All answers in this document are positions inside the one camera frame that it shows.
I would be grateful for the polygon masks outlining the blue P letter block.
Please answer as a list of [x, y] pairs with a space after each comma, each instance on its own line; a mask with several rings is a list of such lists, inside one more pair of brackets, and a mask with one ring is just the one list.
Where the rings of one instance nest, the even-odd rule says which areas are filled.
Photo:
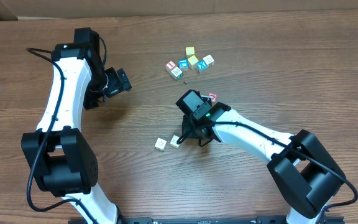
[[173, 137], [172, 137], [172, 139], [170, 141], [170, 145], [175, 147], [175, 148], [179, 148], [180, 145], [177, 143], [179, 138], [180, 138], [179, 136], [173, 135]]

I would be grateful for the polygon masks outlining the white patterned wooden block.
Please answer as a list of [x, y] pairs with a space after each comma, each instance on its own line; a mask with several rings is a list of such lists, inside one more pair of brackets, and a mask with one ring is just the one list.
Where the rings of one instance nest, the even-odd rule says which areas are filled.
[[166, 144], [167, 144], [167, 141], [166, 141], [166, 140], [161, 139], [161, 138], [158, 138], [158, 139], [156, 140], [156, 143], [155, 143], [155, 146], [154, 146], [154, 147], [155, 147], [157, 150], [163, 152], [163, 151], [165, 150]]

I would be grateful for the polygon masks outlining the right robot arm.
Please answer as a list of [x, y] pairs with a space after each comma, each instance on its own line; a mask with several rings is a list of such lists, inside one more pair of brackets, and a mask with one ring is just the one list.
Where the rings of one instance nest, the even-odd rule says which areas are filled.
[[285, 223], [342, 223], [326, 212], [346, 177], [314, 134], [301, 130], [293, 135], [263, 127], [224, 103], [212, 104], [195, 90], [188, 90], [176, 105], [184, 114], [178, 143], [188, 138], [198, 139], [201, 147], [223, 142], [266, 164], [291, 207]]

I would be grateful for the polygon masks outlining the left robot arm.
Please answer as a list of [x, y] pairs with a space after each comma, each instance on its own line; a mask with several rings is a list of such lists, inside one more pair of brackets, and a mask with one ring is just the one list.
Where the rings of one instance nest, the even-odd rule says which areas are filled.
[[132, 85], [123, 69], [106, 68], [100, 50], [106, 44], [89, 27], [75, 29], [72, 43], [53, 51], [28, 52], [53, 65], [47, 107], [33, 133], [25, 133], [21, 148], [30, 167], [26, 199], [36, 212], [70, 203], [83, 223], [125, 223], [119, 208], [98, 184], [98, 161], [81, 133], [83, 110]]

